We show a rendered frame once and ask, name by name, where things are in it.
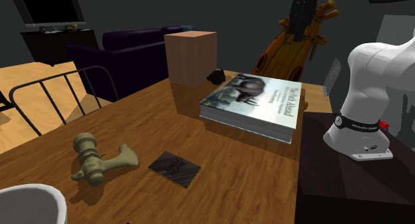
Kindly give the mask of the large hardcover picture book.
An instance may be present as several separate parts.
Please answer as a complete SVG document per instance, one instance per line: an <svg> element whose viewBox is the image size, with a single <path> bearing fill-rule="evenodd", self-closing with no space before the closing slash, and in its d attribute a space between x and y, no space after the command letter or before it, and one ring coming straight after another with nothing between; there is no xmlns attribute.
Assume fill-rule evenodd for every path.
<svg viewBox="0 0 415 224"><path fill-rule="evenodd" d="M237 73L200 102L200 117L289 144L301 88L300 82Z"/></svg>

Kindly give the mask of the small black object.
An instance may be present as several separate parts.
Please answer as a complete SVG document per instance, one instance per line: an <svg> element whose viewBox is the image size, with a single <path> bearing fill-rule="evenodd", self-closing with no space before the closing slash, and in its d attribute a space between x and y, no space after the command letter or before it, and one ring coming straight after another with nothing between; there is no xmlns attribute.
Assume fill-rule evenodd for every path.
<svg viewBox="0 0 415 224"><path fill-rule="evenodd" d="M207 77L207 80L214 85L220 85L225 82L225 73L223 70L215 70Z"/></svg>

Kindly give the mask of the tan wooden box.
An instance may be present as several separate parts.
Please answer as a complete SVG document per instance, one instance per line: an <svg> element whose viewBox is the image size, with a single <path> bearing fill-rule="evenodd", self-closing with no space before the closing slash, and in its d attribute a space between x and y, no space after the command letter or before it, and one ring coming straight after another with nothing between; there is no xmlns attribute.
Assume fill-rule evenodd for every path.
<svg viewBox="0 0 415 224"><path fill-rule="evenodd" d="M216 69L216 32L172 33L164 41L170 82L197 87Z"/></svg>

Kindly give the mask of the dark robot stand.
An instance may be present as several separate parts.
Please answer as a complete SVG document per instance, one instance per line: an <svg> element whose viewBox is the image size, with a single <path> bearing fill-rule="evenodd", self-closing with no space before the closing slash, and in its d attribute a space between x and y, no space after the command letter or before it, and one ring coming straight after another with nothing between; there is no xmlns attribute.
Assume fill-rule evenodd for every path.
<svg viewBox="0 0 415 224"><path fill-rule="evenodd" d="M391 160L358 162L326 145L334 114L303 116L295 224L415 224L415 152L391 134Z"/></svg>

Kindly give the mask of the dark purple sofa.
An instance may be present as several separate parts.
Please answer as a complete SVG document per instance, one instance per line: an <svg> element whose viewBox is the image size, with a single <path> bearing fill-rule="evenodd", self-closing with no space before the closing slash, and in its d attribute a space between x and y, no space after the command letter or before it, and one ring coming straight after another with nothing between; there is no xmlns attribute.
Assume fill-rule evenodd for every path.
<svg viewBox="0 0 415 224"><path fill-rule="evenodd" d="M88 94L116 102L168 78L164 35L195 31L193 25L114 31L102 36L103 49L66 45Z"/></svg>

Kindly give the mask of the brown wooden table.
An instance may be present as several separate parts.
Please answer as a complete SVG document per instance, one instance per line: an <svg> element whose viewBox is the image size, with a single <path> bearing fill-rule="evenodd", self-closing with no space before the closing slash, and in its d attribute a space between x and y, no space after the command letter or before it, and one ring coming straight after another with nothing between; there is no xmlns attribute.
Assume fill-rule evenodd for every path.
<svg viewBox="0 0 415 224"><path fill-rule="evenodd" d="M68 224L293 224L301 131L284 144L201 119L200 100L213 90L163 80L0 154L0 189L57 188ZM103 160L126 144L140 165L108 171L96 187L73 181L81 132ZM201 167L187 189L148 168L165 151Z"/></svg>

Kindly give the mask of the dark flat square booklet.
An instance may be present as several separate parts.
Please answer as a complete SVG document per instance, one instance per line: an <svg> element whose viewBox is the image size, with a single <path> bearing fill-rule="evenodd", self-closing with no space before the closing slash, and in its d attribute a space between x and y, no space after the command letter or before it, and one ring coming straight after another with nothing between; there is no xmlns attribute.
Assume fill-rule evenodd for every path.
<svg viewBox="0 0 415 224"><path fill-rule="evenodd" d="M163 152L148 168L184 189L190 186L201 170L200 166L167 151Z"/></svg>

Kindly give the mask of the black television cabinet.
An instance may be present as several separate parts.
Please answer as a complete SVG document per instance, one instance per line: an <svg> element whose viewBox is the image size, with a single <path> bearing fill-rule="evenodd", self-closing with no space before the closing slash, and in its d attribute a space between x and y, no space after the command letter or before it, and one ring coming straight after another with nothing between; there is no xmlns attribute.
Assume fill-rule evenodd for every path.
<svg viewBox="0 0 415 224"><path fill-rule="evenodd" d="M20 33L35 62L54 66L70 61L66 45L80 45L98 49L94 31L91 29L63 30L54 33L33 31Z"/></svg>

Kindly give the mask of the black television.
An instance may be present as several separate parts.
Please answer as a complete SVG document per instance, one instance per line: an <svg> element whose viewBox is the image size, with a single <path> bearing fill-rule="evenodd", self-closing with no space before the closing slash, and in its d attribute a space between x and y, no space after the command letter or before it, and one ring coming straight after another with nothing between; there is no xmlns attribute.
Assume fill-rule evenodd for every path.
<svg viewBox="0 0 415 224"><path fill-rule="evenodd" d="M78 0L13 0L26 27L84 25Z"/></svg>

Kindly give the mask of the olive green toy figure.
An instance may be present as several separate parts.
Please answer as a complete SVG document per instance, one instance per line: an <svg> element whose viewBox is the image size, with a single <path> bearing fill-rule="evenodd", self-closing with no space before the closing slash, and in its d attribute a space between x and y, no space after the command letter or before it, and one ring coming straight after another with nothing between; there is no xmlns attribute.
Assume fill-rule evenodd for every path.
<svg viewBox="0 0 415 224"><path fill-rule="evenodd" d="M109 160L102 160L104 154L99 155L96 146L96 138L88 132L80 133L74 138L73 149L78 154L81 168L71 175L72 180L85 180L90 186L98 186L104 181L107 171L140 165L138 155L126 144L119 146L119 155Z"/></svg>

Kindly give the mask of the black metal rail chair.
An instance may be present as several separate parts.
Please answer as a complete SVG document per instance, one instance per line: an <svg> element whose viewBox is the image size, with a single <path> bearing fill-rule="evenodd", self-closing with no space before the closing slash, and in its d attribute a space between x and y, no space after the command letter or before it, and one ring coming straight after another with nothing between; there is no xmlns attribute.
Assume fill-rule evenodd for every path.
<svg viewBox="0 0 415 224"><path fill-rule="evenodd" d="M42 136L42 133L38 130L38 128L29 120L29 118L27 117L27 115L22 111L22 109L21 109L21 107L16 103L16 101L15 101L15 98L14 98L14 93L18 90L18 89L20 89L20 88L24 88L24 87L26 87L26 86L30 86L30 85L33 85L33 84L36 84L36 83L38 83L40 86L41 86L41 88L43 89L43 91L44 91L44 93L46 94L46 96L47 96L47 98L49 99L49 102L52 104L52 106L53 106L53 108L55 109L55 112L58 114L58 116L59 116L59 118L61 119L61 121L62 121L62 123L64 124L64 125L66 125L67 124L67 122L66 122L66 120L64 119L64 117L63 117L63 115L61 114L61 111L59 110L59 108L57 107L57 105L56 105L56 103L55 103L55 101L53 100L53 98L52 98L52 96L50 95L50 92L47 90L47 87L45 86L45 84L44 84L44 81L47 81L47 80L51 80L51 79L54 79L54 78L57 78L57 77L60 77L60 76L63 76L64 78L65 78L65 80L66 80L66 82L67 82L67 85L68 85L68 87L69 87L69 89L70 89L70 91L72 92L72 95L73 95L73 97L74 97L74 99L76 100L76 103L78 104L78 107L80 108L80 110L81 110L81 112L82 112L82 114L83 114L83 116L86 116L86 113L85 113L85 111L84 111L84 109L83 109L83 107L82 107L82 105L81 105L81 103L80 103L80 101L79 101L79 99L78 99L78 97L77 97L77 95L76 95L76 92L74 91L74 88L72 87L72 84L70 83L70 81L69 81L69 78L68 78L68 75L69 74L73 74L73 73L83 73L83 75L84 75L84 78L86 79L86 82L87 82L87 84L88 84L88 86L89 86L89 88L90 88L90 91L92 92L92 94L93 94L93 96L94 96L94 98L95 98L95 100L96 100L96 102L97 102L97 104L98 104L98 107L99 108L102 108L102 105L101 105L101 103L100 103L100 101L99 101L99 99L98 99L98 96L97 96L97 94L96 94L96 92L95 92L95 89L93 88L93 86L92 86L92 83L91 83L91 81L90 81L90 79L89 79L89 77L88 77L88 74L86 73L88 70L91 70L91 69L95 69L95 68L99 68L99 69L102 69L105 73L106 73L106 75L108 76L108 79L109 79L109 81L110 81L110 83L111 83L111 87L112 87L112 89L113 89L113 92L114 92L114 97L115 97L115 99L116 99L116 101L118 101L118 100L120 100L119 99L119 95L118 95L118 92L117 92L117 90L116 90L116 87L115 87L115 84L114 84L114 81L113 81L113 79L112 79L112 77L111 77L111 75L110 75L110 73L109 73L109 71L106 69L106 68L104 68L103 66L90 66L90 67L86 67L86 68L82 68L82 69L76 69L76 70L72 70L72 71L68 71L68 72L64 72L64 73L60 73L60 74L55 74L55 75L52 75L52 76L48 76L48 77L45 77L45 78L42 78L42 79L38 79L38 80L34 80L34 81L30 81L30 82L27 82L27 83L24 83L24 84L20 84L20 85L18 85L18 86L15 86L15 87L13 87L10 91L9 91L9 99L10 99L10 103L14 106L14 108L18 111L18 113L20 113L20 115L21 115L21 117L26 121L26 123L28 123L28 125L32 128L32 130L38 135L38 136Z"/></svg>

